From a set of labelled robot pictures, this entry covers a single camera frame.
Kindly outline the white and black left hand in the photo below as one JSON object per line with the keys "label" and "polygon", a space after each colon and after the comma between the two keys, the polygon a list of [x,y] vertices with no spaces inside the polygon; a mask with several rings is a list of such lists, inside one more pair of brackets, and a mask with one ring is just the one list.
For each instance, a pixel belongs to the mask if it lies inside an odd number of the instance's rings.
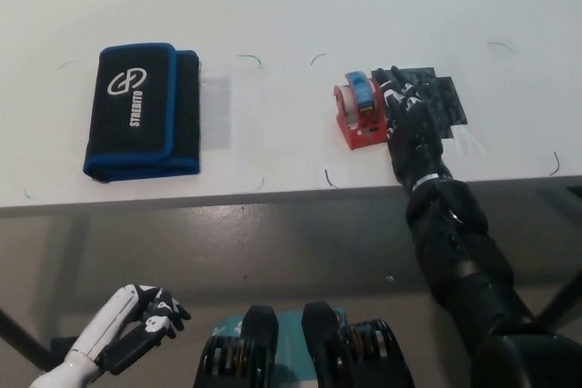
{"label": "white and black left hand", "polygon": [[190,318],[170,291],[126,285],[97,312],[72,345],[65,363],[82,363],[92,376],[118,375],[164,338],[175,338]]}

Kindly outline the black right hand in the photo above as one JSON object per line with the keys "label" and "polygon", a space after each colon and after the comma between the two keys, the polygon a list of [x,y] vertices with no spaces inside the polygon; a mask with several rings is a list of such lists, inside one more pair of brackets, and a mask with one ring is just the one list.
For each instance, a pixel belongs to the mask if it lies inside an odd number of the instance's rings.
{"label": "black right hand", "polygon": [[396,66],[378,68],[372,78],[385,102],[387,147],[396,180],[411,194],[428,181],[450,179],[434,118],[415,86]]}

